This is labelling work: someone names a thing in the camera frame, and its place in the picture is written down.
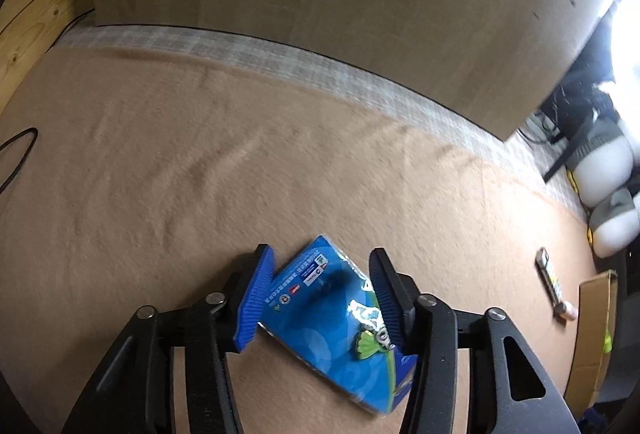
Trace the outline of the blue tissue pack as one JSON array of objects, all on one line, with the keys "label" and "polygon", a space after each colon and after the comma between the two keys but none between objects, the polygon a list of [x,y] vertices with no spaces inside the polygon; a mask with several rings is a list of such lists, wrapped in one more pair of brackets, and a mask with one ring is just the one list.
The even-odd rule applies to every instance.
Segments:
[{"label": "blue tissue pack", "polygon": [[374,414],[410,391],[416,356],[395,347],[369,277],[324,235],[274,277],[260,325]]}]

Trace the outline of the patterned white lighter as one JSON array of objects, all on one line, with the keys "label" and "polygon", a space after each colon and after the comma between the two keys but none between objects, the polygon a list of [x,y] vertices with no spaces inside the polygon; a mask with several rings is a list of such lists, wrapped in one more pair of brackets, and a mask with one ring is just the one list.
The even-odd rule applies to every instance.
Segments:
[{"label": "patterned white lighter", "polygon": [[556,276],[549,253],[544,247],[541,247],[536,252],[535,265],[542,281],[544,281],[544,286],[548,291],[552,307],[558,308],[563,299],[561,282],[558,276]]}]

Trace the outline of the green tube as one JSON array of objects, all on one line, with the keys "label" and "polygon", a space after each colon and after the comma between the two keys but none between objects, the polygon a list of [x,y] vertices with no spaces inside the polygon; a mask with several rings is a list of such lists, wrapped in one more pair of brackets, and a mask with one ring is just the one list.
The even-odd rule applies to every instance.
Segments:
[{"label": "green tube", "polygon": [[608,355],[612,352],[613,348],[613,339],[610,331],[605,332],[604,341],[603,341],[603,353]]}]

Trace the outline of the pink bottle grey cap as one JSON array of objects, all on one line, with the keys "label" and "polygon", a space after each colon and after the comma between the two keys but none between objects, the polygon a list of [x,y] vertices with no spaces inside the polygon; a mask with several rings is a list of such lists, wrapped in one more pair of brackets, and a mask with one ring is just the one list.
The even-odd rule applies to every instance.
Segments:
[{"label": "pink bottle grey cap", "polygon": [[560,301],[553,305],[554,316],[564,321],[575,321],[578,318],[578,310],[570,302]]}]

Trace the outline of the brown blanket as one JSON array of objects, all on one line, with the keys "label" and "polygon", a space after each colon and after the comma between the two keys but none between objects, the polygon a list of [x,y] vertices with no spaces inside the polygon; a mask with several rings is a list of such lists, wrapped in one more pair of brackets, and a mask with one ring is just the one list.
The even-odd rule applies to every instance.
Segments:
[{"label": "brown blanket", "polygon": [[534,265],[565,296],[593,275],[585,225],[503,168],[419,128],[294,82],[125,49],[50,50],[1,115],[1,370],[58,432],[141,305],[221,287],[260,243],[285,264],[326,235],[359,266],[382,247],[421,290],[503,308],[558,388],[576,328],[554,321]]}]

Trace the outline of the cardboard box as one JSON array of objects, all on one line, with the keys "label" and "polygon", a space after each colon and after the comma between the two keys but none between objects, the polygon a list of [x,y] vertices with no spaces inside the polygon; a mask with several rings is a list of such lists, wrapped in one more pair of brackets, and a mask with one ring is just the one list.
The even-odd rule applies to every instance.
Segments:
[{"label": "cardboard box", "polygon": [[[605,270],[579,286],[576,341],[564,399],[575,419],[599,402],[630,396],[638,382],[634,312],[626,284],[614,270]],[[603,353],[605,332],[612,352]]]}]

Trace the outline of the plaid bed sheet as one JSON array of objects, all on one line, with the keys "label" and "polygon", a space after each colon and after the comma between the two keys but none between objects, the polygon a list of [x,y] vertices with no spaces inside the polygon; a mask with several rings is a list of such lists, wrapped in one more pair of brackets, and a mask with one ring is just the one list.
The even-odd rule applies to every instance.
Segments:
[{"label": "plaid bed sheet", "polygon": [[584,208],[565,174],[556,175],[550,183],[541,179],[552,162],[551,147],[535,145],[532,137],[518,131],[502,141],[431,99],[325,56],[212,30],[149,25],[96,26],[90,19],[66,30],[56,43],[64,47],[173,52],[292,80],[419,127],[447,145],[467,149],[505,169],[516,179],[530,181],[542,194],[560,203],[578,219],[586,219]]}]

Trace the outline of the small penguin plush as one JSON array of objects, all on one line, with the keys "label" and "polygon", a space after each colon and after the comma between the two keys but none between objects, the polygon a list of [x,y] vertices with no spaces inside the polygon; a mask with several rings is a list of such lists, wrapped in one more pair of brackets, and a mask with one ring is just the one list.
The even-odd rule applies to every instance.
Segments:
[{"label": "small penguin plush", "polygon": [[639,235],[639,196],[620,188],[599,203],[588,223],[594,255],[607,258],[626,249]]}]

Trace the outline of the large penguin plush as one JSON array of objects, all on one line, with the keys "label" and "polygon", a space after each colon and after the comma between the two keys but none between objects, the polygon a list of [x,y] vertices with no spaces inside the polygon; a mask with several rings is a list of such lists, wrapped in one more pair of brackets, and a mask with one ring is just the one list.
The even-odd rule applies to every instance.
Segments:
[{"label": "large penguin plush", "polygon": [[629,179],[634,169],[634,149],[620,125],[600,119],[565,167],[579,200],[593,209]]}]

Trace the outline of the black tripod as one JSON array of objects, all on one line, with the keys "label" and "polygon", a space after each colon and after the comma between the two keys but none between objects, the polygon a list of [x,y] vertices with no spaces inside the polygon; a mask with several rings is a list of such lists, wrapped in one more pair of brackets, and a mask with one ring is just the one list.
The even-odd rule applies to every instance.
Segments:
[{"label": "black tripod", "polygon": [[566,165],[597,122],[599,111],[594,102],[593,91],[592,86],[572,89],[556,87],[542,102],[541,112],[549,117],[559,131],[559,136],[551,138],[550,143],[554,145],[562,138],[567,140],[565,149],[544,174],[545,183]]}]

